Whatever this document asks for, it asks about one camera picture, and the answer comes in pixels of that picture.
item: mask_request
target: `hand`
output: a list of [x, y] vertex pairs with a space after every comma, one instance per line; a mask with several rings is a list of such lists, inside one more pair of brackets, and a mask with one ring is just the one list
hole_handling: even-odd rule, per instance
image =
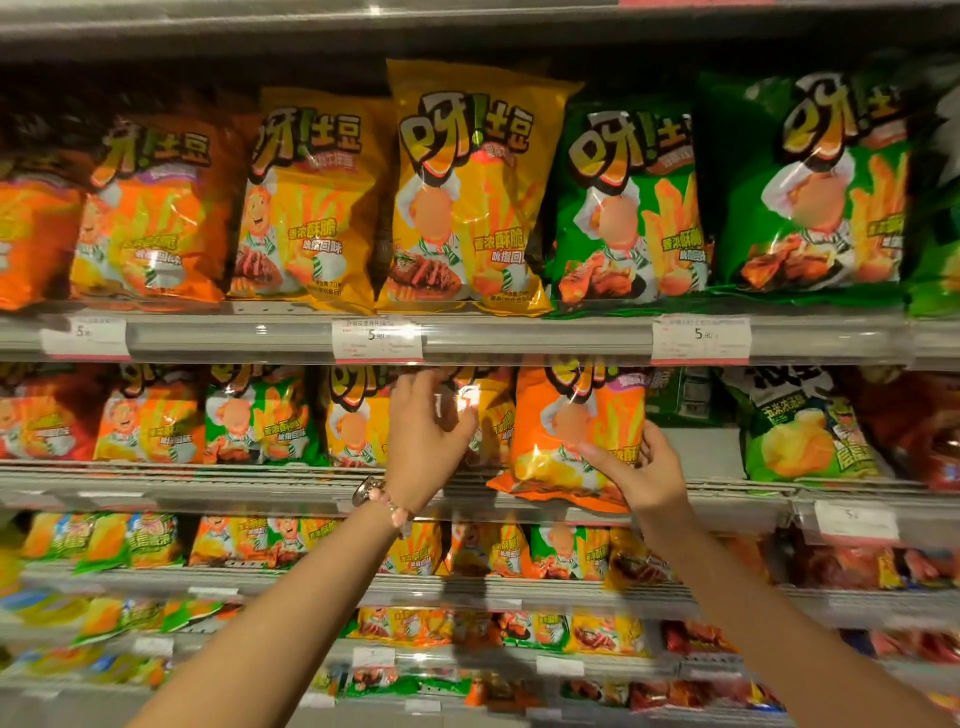
[[611, 452], [590, 443], [576, 446], [581, 457], [616, 483], [630, 509], [636, 513], [644, 538], [656, 541], [660, 533], [669, 538], [675, 527], [697, 522], [686, 496], [686, 479], [680, 457], [659, 427], [643, 424], [641, 468], [634, 468]]
[[390, 393], [390, 448], [384, 490], [413, 514], [443, 488], [467, 452], [479, 420], [475, 408], [460, 413], [449, 431], [437, 423], [436, 392], [442, 374], [402, 375]]

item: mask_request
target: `human arm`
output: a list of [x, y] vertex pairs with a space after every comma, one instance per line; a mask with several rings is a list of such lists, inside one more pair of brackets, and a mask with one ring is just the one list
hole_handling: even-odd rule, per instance
[[594, 445], [577, 450], [619, 485], [644, 540], [801, 728], [953, 726], [946, 713], [856, 653], [714, 539], [687, 499], [677, 453], [656, 425], [647, 423], [643, 433], [649, 464], [639, 470]]
[[[432, 372], [401, 376], [391, 394], [384, 490], [416, 514], [453, 473], [476, 431], [473, 411], [452, 431], [434, 418]], [[178, 667], [132, 728], [286, 725], [317, 668], [396, 540], [391, 511], [367, 502], [192, 660]]]

